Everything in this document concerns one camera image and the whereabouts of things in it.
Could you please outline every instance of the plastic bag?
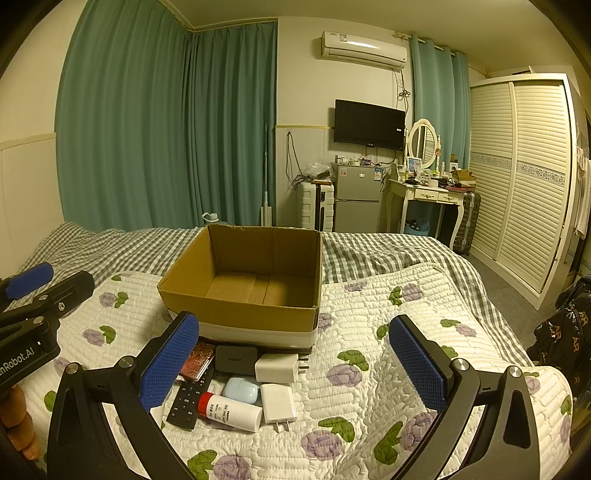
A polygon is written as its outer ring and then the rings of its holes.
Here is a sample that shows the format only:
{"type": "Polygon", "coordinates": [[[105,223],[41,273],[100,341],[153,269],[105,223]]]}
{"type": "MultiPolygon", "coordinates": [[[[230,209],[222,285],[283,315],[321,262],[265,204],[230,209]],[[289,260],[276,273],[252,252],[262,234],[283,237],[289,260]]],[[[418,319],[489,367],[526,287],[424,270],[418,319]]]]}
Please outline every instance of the plastic bag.
{"type": "Polygon", "coordinates": [[[311,163],[301,169],[302,175],[311,179],[325,179],[330,177],[330,167],[323,163],[311,163]]]}

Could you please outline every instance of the purple rose pattern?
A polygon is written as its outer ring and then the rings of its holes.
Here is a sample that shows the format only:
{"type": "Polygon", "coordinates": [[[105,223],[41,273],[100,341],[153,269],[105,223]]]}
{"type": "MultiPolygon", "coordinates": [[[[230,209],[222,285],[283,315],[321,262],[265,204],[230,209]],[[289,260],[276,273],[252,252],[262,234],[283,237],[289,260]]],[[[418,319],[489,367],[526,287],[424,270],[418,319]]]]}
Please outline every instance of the purple rose pattern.
{"type": "Polygon", "coordinates": [[[456,331],[464,337],[475,337],[476,331],[468,325],[456,325],[456,331]]]}
{"type": "Polygon", "coordinates": [[[409,283],[402,289],[402,297],[405,301],[420,300],[421,289],[414,283],[409,283]]]}
{"type": "Polygon", "coordinates": [[[340,364],[328,370],[326,378],[335,387],[354,387],[362,381],[363,376],[361,370],[356,366],[340,364]]]}
{"type": "Polygon", "coordinates": [[[330,313],[319,313],[318,314],[318,330],[324,332],[328,327],[332,325],[332,315],[330,313]]]}
{"type": "Polygon", "coordinates": [[[251,470],[244,457],[224,455],[214,465],[213,474],[219,480],[249,480],[251,470]]]}
{"type": "Polygon", "coordinates": [[[344,289],[346,291],[362,291],[367,286],[368,286],[367,282],[360,281],[357,283],[352,283],[351,285],[345,285],[344,289]]]}
{"type": "Polygon", "coordinates": [[[332,460],[343,451],[343,442],[338,435],[328,430],[315,430],[301,438],[301,447],[311,459],[332,460]]]}
{"type": "Polygon", "coordinates": [[[56,373],[61,377],[69,364],[70,362],[68,360],[62,356],[59,356],[53,361],[53,368],[56,369],[56,373]]]}
{"type": "Polygon", "coordinates": [[[115,305],[116,301],[117,301],[117,295],[115,295],[114,293],[111,293],[110,291],[106,291],[106,292],[102,293],[99,297],[100,304],[105,308],[112,307],[113,305],[115,305]]]}
{"type": "Polygon", "coordinates": [[[569,441],[570,437],[570,415],[565,415],[560,426],[560,441],[564,444],[569,441]]]}
{"type": "Polygon", "coordinates": [[[542,386],[540,380],[535,377],[525,377],[525,383],[527,384],[527,389],[530,391],[530,395],[538,393],[542,386]]]}
{"type": "Polygon", "coordinates": [[[412,452],[421,442],[433,420],[437,418],[436,411],[420,413],[411,418],[400,433],[400,446],[412,452]]]}
{"type": "Polygon", "coordinates": [[[82,333],[82,336],[88,340],[88,343],[91,345],[102,346],[105,343],[105,338],[101,332],[97,332],[96,330],[86,329],[82,333]]]}

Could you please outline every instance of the oval mirror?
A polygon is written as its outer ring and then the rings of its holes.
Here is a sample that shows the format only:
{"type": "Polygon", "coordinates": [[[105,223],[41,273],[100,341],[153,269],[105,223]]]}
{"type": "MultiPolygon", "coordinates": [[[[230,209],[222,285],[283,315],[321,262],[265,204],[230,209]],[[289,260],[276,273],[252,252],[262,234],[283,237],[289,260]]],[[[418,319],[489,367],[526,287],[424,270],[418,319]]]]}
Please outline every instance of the oval mirror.
{"type": "Polygon", "coordinates": [[[435,161],[437,134],[426,118],[417,121],[408,134],[408,150],[411,157],[420,158],[422,168],[429,168],[435,161]]]}

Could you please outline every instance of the gray suitcase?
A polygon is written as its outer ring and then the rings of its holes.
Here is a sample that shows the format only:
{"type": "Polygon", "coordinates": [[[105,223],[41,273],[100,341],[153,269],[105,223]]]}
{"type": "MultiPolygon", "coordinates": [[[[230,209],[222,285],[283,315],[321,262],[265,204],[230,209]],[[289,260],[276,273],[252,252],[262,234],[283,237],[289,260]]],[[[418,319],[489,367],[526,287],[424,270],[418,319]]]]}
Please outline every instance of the gray suitcase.
{"type": "MultiPolygon", "coordinates": [[[[460,228],[457,231],[456,240],[453,243],[453,251],[455,253],[460,255],[468,255],[470,253],[479,211],[480,195],[474,192],[466,192],[464,194],[464,217],[462,217],[460,228]]],[[[455,205],[445,205],[439,240],[446,245],[449,245],[449,242],[452,239],[456,219],[457,207],[455,205]]]]}

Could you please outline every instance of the white charger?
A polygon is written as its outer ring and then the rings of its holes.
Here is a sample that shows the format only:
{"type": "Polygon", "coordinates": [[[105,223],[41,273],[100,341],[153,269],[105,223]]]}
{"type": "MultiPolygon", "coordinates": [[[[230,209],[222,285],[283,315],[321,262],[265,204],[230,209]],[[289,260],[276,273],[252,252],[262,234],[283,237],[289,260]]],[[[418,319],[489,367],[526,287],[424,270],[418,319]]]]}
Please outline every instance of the white charger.
{"type": "Polygon", "coordinates": [[[297,353],[265,353],[255,363],[256,381],[263,383],[294,383],[301,369],[297,353]]]}
{"type": "Polygon", "coordinates": [[[279,424],[285,423],[285,429],[289,432],[290,422],[297,417],[291,387],[274,383],[263,384],[261,398],[265,423],[274,423],[278,432],[279,424]]]}

